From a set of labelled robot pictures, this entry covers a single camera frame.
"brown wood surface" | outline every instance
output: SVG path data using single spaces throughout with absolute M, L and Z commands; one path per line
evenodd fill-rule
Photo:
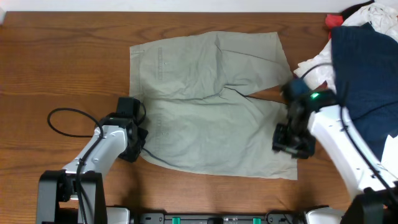
M 96 118 L 129 93 L 129 46 L 213 30 L 274 32 L 291 66 L 327 42 L 324 14 L 204 14 L 133 12 L 8 12 L 0 28 L 0 223 L 33 223 L 37 183 L 45 170 L 69 163 L 87 143 L 53 132 L 49 111 L 72 107 Z M 277 88 L 254 97 L 280 100 Z M 54 123 L 89 134 L 93 124 L 60 113 Z M 298 162 L 298 181 L 198 175 L 143 159 L 117 160 L 104 183 L 108 205 L 133 212 L 266 213 L 349 198 L 325 155 Z

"white cloth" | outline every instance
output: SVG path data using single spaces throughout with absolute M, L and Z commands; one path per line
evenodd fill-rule
M 199 174 L 297 179 L 296 160 L 271 149 L 285 105 L 244 97 L 292 78 L 277 33 L 209 32 L 130 54 L 130 95 L 147 108 L 144 147 L 157 157 L 143 151 L 145 160 Z
M 373 29 L 381 34 L 386 34 L 398 41 L 398 12 L 388 6 L 372 3 L 364 6 L 343 23 L 343 26 L 361 26 L 370 22 Z M 308 69 L 319 63 L 331 62 L 331 40 L 315 58 L 298 64 L 294 73 L 301 77 Z M 305 78 L 305 83 L 311 89 L 316 89 L 323 82 L 327 82 L 328 88 L 336 91 L 335 72 L 332 66 L 321 66 L 312 70 Z

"navy blue cloth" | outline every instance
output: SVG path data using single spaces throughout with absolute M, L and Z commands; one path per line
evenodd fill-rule
M 398 134 L 398 42 L 365 24 L 333 28 L 331 47 L 337 96 L 349 83 L 349 115 L 381 160 L 386 138 Z

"green led indicator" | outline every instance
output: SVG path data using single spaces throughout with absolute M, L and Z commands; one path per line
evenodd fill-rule
M 319 93 L 312 93 L 311 94 L 311 98 L 313 98 L 313 99 L 315 99 L 316 97 L 318 97 L 319 96 Z

